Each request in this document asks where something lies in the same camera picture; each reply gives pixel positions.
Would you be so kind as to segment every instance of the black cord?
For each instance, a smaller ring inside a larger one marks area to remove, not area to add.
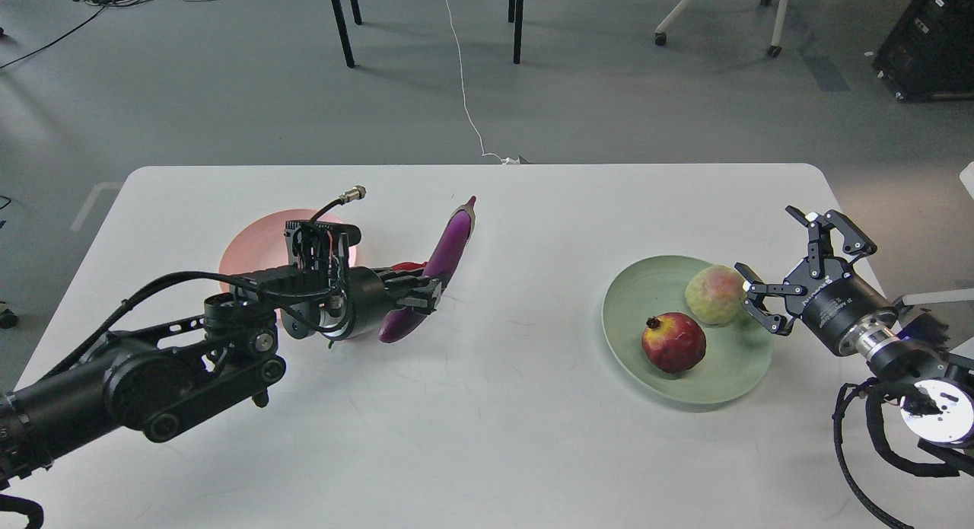
[[[321,216],[323,216],[327,212],[331,211],[337,206],[343,206],[344,204],[345,203],[342,202],[341,199],[334,199],[332,200],[332,202],[328,202],[327,206],[324,206],[322,209],[317,210],[317,213],[314,213],[308,220],[314,223],[314,221],[319,220]]]
[[[34,501],[11,497],[10,495],[0,495],[0,511],[11,511],[14,514],[27,516],[27,526],[25,529],[39,529],[44,525],[44,508]]]
[[[76,349],[73,349],[73,351],[71,351],[63,360],[60,360],[58,364],[53,366],[53,368],[49,370],[43,378],[46,379],[47,377],[52,377],[69,370],[70,367],[77,363],[78,360],[81,359],[81,356],[83,356],[84,353],[87,352],[88,349],[91,348],[91,346],[94,345],[94,343],[96,343],[98,339],[101,338],[101,336],[112,327],[112,325],[118,322],[118,320],[122,320],[122,317],[132,311],[137,304],[142,303],[142,301],[145,301],[149,297],[152,297],[164,289],[168,289],[180,283],[190,282],[190,280],[193,279],[213,279],[216,280],[216,282],[225,282],[230,285],[240,287],[243,290],[253,291],[254,293],[259,294],[258,288],[254,286],[253,283],[233,276],[220,275],[220,273],[174,272],[170,273],[170,275],[158,277],[157,279],[152,280],[152,282],[144,285],[142,289],[136,291],[135,295],[133,295],[131,299],[122,301],[122,306],[116,308],[114,313],[108,317],[108,320],[102,322],[97,330],[91,333],[91,335],[88,336],[88,338],[85,339],[81,345],[77,346]]]
[[[60,360],[58,364],[53,366],[51,370],[45,373],[42,379],[46,379],[48,377],[58,375],[60,373],[63,373],[64,371],[69,370],[71,366],[79,362],[79,360],[82,358],[84,353],[87,352],[88,349],[90,349],[91,346],[93,346],[98,341],[98,339],[100,339],[106,332],[108,332],[108,330],[112,327],[112,325],[115,325],[119,320],[122,320],[122,317],[124,317],[125,314],[128,314],[130,311],[132,311],[133,308],[138,306],[140,303],[142,303],[149,297],[152,297],[153,295],[160,293],[165,289],[173,287],[174,285],[178,285],[184,282],[190,282],[190,280],[194,280],[194,279],[212,279],[215,280],[216,282],[227,283],[232,286],[236,286],[239,289],[243,289],[244,291],[250,291],[251,293],[257,295],[258,298],[274,301],[274,303],[277,304],[278,307],[281,308],[281,310],[285,311],[285,313],[290,314],[292,317],[294,317],[295,320],[298,320],[303,325],[307,325],[307,327],[309,327],[310,329],[314,329],[314,331],[321,332],[321,333],[331,333],[344,327],[344,325],[348,322],[349,314],[352,311],[350,307],[347,311],[345,311],[345,316],[342,318],[341,321],[333,325],[328,325],[328,327],[320,327],[319,324],[316,324],[308,320],[306,317],[302,317],[301,314],[297,313],[297,311],[292,310],[292,308],[290,308],[290,304],[297,304],[299,301],[307,300],[307,298],[309,298],[309,295],[307,294],[292,295],[288,293],[278,293],[274,291],[268,291],[261,287],[258,287],[257,285],[254,285],[251,282],[248,282],[246,279],[240,279],[240,277],[236,277],[236,276],[222,275],[221,273],[216,273],[216,272],[187,271],[187,272],[168,273],[168,275],[158,277],[157,279],[152,280],[152,282],[149,282],[146,285],[142,286],[142,289],[136,291],[136,293],[133,294],[131,298],[122,300],[121,306],[116,308],[116,310],[113,311],[111,315],[109,315],[107,320],[102,322],[102,324],[97,329],[95,329],[95,331],[91,333],[91,335],[88,336],[88,338],[85,339],[84,342],[78,345],[77,348],[73,349],[73,351],[71,351],[64,359]],[[328,291],[314,293],[312,297],[327,296],[337,292],[338,289],[337,287],[335,287]]]
[[[853,480],[852,473],[850,473],[848,464],[845,462],[845,453],[842,452],[842,418],[845,418],[845,411],[856,397],[859,397],[860,394],[867,393],[876,383],[876,378],[870,378],[862,384],[843,384],[841,389],[839,389],[839,396],[836,398],[836,410],[832,414],[832,441],[835,442],[836,457],[839,459],[839,469],[842,469],[842,477],[845,478],[845,482],[848,484],[849,489],[852,490],[852,494],[855,495],[855,498],[859,502],[862,502],[862,505],[876,519],[879,519],[887,527],[893,529],[914,529],[912,525],[901,522],[891,514],[888,514],[887,511],[884,511],[884,509],[877,507],[876,502],[871,501],[866,496],[862,488]]]
[[[66,39],[66,37],[68,37],[69,34],[74,33],[77,29],[80,29],[80,27],[83,27],[84,25],[87,25],[88,23],[90,23],[91,20],[95,19],[95,17],[97,17],[102,11],[104,11],[105,8],[107,8],[107,6],[101,6],[101,8],[98,8],[98,10],[94,12],[94,15],[93,16],[90,16],[90,17],[88,17],[88,19],[84,20],[84,23],[82,23],[81,25],[78,25],[77,27],[73,27],[73,29],[71,29],[68,32],[62,34],[57,40],[53,41],[52,43],[47,44],[46,46],[43,46],[43,47],[39,48],[39,49],[35,49],[34,51],[31,51],[31,53],[28,53],[27,55],[24,55],[22,57],[18,57],[16,59],[14,59],[13,61],[10,61],[10,63],[6,63],[4,65],[0,65],[0,69],[6,69],[7,67],[9,67],[10,65],[13,65],[14,63],[18,63],[20,61],[24,61],[24,59],[26,59],[27,57],[31,57],[33,55],[37,55],[38,53],[41,53],[42,51],[44,51],[46,48],[49,48],[49,47],[53,46],[53,44],[59,43],[60,40]]]

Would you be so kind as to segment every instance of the screw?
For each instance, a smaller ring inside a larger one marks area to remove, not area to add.
[[[180,419],[171,413],[163,413],[149,426],[149,439],[162,442],[173,439],[180,430]]]
[[[285,376],[285,364],[279,362],[277,359],[268,360],[264,366],[261,366],[260,377],[265,383],[277,383],[283,376]]]
[[[257,338],[253,340],[253,348],[257,352],[267,352],[274,346],[274,336],[268,332],[263,332],[257,335]]]

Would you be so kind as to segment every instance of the green fruit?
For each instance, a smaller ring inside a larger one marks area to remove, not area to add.
[[[713,265],[686,284],[686,306],[697,320],[708,325],[726,325],[741,313],[744,277],[735,269]]]

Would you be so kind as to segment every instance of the red object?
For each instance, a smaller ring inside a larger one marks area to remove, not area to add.
[[[707,351],[707,336],[693,318],[666,313],[646,320],[643,352],[666,373],[680,373],[695,366]]]
[[[416,271],[417,269],[424,269],[425,263],[410,263],[408,261],[404,263],[399,263],[399,265],[393,265],[393,271]]]

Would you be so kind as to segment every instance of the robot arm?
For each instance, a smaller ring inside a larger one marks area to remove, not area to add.
[[[833,355],[859,353],[866,359],[874,377],[839,391],[833,417],[836,452],[856,497],[887,525],[901,526],[869,502],[848,475],[841,447],[845,408],[856,397],[866,397],[874,448],[894,467],[914,476],[959,476],[960,471],[974,476],[974,457],[963,451],[974,447],[974,360],[943,348],[946,327],[926,311],[900,332],[890,329],[910,313],[906,303],[911,297],[890,303],[856,275],[853,264],[876,252],[876,244],[848,217],[834,210],[804,214],[789,206],[786,211],[808,230],[807,257],[782,283],[764,283],[748,265],[737,263],[745,280],[743,306],[769,332],[788,335],[794,321],[801,320]],[[842,251],[851,259],[832,251],[832,230],[842,234]],[[788,317],[770,313],[768,297],[782,298]],[[914,463],[892,452],[883,429],[886,403],[898,405],[904,424],[919,437],[918,448],[942,464]]]
[[[266,406],[268,387],[286,370],[278,355],[278,308],[282,326],[292,337],[320,332],[331,341],[361,334],[407,311],[420,321],[431,314],[456,264],[435,275],[426,272],[428,265],[349,268],[348,248],[361,240],[361,232],[352,225],[317,221],[331,207],[364,194],[357,186],[312,219],[289,221],[286,266],[236,276],[177,272],[153,280],[123,301],[44,378],[3,394],[0,490],[9,487],[14,476],[22,479],[40,467],[49,469],[58,457],[120,426],[159,443],[247,398]],[[462,210],[453,214],[447,231],[462,228],[469,218],[466,235],[444,233],[431,261],[448,256],[459,262],[473,230],[473,199]],[[137,331],[109,331],[140,301],[189,279],[220,280],[231,290],[206,299],[204,314]],[[159,346],[162,339],[198,330],[204,331],[204,339],[197,343]],[[0,497],[0,509],[32,516],[31,527],[43,522],[33,502]]]

